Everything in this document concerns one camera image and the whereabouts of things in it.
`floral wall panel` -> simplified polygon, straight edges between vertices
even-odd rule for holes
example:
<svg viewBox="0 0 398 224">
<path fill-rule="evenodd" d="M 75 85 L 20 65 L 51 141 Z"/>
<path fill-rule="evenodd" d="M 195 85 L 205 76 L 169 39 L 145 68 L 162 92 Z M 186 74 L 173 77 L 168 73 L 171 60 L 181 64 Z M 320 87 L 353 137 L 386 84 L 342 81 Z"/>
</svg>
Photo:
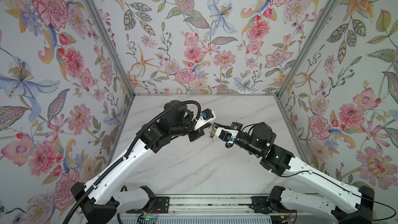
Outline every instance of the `floral wall panel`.
<svg viewBox="0 0 398 224">
<path fill-rule="evenodd" d="M 81 0 L 0 0 L 0 222 L 62 222 L 131 101 Z"/>
<path fill-rule="evenodd" d="M 395 209 L 397 30 L 396 0 L 340 0 L 282 98 L 312 166 Z"/>
<path fill-rule="evenodd" d="M 95 0 L 135 92 L 271 93 L 327 0 Z"/>
</svg>

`white marble surface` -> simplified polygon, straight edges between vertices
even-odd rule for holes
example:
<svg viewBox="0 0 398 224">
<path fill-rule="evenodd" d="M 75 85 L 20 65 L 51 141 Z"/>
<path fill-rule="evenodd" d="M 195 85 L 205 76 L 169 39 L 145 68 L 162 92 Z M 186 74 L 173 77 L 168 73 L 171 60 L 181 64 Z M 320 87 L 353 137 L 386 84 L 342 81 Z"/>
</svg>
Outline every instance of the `white marble surface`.
<svg viewBox="0 0 398 224">
<path fill-rule="evenodd" d="M 215 111 L 215 122 L 224 125 L 264 121 L 276 133 L 276 145 L 298 153 L 272 96 L 137 96 L 114 157 L 171 100 L 195 100 L 202 110 Z M 196 114 L 195 105 L 188 108 Z M 155 194 L 260 194 L 270 192 L 275 185 L 311 192 L 291 179 L 269 173 L 259 164 L 259 158 L 245 150 L 237 146 L 227 149 L 224 144 L 218 138 L 210 142 L 208 134 L 195 142 L 189 142 L 187 136 L 174 139 L 142 164 L 125 184 L 128 189 L 147 185 Z"/>
</svg>

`blue flower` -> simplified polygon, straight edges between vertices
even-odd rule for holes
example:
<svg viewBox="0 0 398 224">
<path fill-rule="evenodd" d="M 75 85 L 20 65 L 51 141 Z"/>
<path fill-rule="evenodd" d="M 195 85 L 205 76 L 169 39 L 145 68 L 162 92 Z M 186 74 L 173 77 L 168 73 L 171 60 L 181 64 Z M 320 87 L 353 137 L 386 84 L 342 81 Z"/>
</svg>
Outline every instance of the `blue flower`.
<svg viewBox="0 0 398 224">
<path fill-rule="evenodd" d="M 58 88 L 60 81 L 44 80 L 41 82 L 32 82 L 34 79 L 31 74 L 31 68 L 25 60 L 14 57 L 15 63 L 9 63 L 10 70 L 8 73 L 12 74 L 9 78 L 0 73 L 0 88 L 4 89 L 9 98 L 17 95 L 25 96 L 30 100 L 32 105 L 32 112 L 29 114 L 29 122 L 35 121 L 41 113 L 41 107 L 36 100 L 39 92 L 52 93 Z"/>
<path fill-rule="evenodd" d="M 213 18 L 214 20 L 214 27 L 212 30 L 207 31 L 205 33 L 206 36 L 213 36 L 217 28 L 219 26 L 222 26 L 222 28 L 225 30 L 227 33 L 235 33 L 237 30 L 234 29 L 234 26 L 228 22 L 226 22 L 226 18 L 228 18 L 228 15 L 232 12 L 232 3 L 229 2 L 227 5 L 223 5 L 218 9 L 217 4 L 219 0 L 208 0 L 207 1 L 207 7 L 210 12 L 210 17 Z"/>
<path fill-rule="evenodd" d="M 331 138 L 326 139 L 324 142 L 331 151 L 336 151 L 337 146 L 339 146 L 337 141 Z"/>
<path fill-rule="evenodd" d="M 112 112 L 111 112 L 111 116 L 107 116 L 103 119 L 103 122 L 108 124 L 108 125 L 113 125 L 113 124 L 117 124 L 117 125 L 121 125 L 121 121 L 119 120 L 119 118 L 122 116 L 122 111 L 120 111 L 118 114 L 116 114 L 116 110 L 114 108 L 112 108 Z"/>
<path fill-rule="evenodd" d="M 84 161 L 84 156 L 82 154 L 76 154 L 76 157 L 73 158 L 75 169 L 80 170 L 82 168 L 82 163 Z"/>
<path fill-rule="evenodd" d="M 203 78 L 205 76 L 206 76 L 206 72 L 203 70 L 196 73 L 196 77 L 198 77 L 198 78 Z"/>
<path fill-rule="evenodd" d="M 241 78 L 234 78 L 235 80 L 235 85 L 238 87 L 239 90 L 242 90 L 244 93 L 246 91 L 249 91 L 251 93 L 256 92 L 258 89 L 255 89 L 253 87 L 249 87 L 250 86 L 250 80 L 247 80 L 245 82 L 242 82 Z"/>
</svg>

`floral wallpaper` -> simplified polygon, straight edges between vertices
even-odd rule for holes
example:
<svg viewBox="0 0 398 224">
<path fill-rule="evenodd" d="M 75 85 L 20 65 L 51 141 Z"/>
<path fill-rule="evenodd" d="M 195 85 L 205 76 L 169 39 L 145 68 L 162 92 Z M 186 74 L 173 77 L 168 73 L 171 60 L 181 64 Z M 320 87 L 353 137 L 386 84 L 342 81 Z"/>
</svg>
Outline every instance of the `floral wallpaper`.
<svg viewBox="0 0 398 224">
<path fill-rule="evenodd" d="M 312 166 L 371 187 L 376 201 L 398 209 L 395 1 L 340 0 L 282 103 Z M 381 205 L 375 210 L 374 219 L 393 214 Z"/>
<path fill-rule="evenodd" d="M 0 0 L 0 19 L 0 222 L 59 223 L 131 99 L 81 0 Z"/>
<path fill-rule="evenodd" d="M 94 0 L 132 87 L 274 93 L 327 0 Z"/>
</svg>

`marble tabletop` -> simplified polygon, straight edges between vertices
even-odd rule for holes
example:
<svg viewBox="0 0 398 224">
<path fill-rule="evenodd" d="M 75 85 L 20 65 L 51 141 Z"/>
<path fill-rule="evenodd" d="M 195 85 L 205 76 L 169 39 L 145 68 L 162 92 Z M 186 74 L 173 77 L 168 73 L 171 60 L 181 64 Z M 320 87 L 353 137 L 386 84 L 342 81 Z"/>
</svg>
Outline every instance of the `marble tabletop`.
<svg viewBox="0 0 398 224">
<path fill-rule="evenodd" d="M 114 157 L 172 100 L 195 100 L 202 110 L 212 109 L 215 121 L 224 125 L 233 121 L 244 126 L 265 122 L 277 135 L 276 145 L 298 154 L 272 96 L 137 96 Z M 195 105 L 188 108 L 196 113 Z M 261 194 L 269 193 L 275 185 L 296 192 L 312 192 L 291 179 L 269 173 L 259 164 L 259 158 L 243 149 L 237 146 L 227 149 L 224 144 L 218 138 L 210 141 L 207 133 L 195 142 L 189 142 L 187 136 L 174 139 L 140 165 L 125 184 L 128 189 L 146 185 L 155 194 Z"/>
</svg>

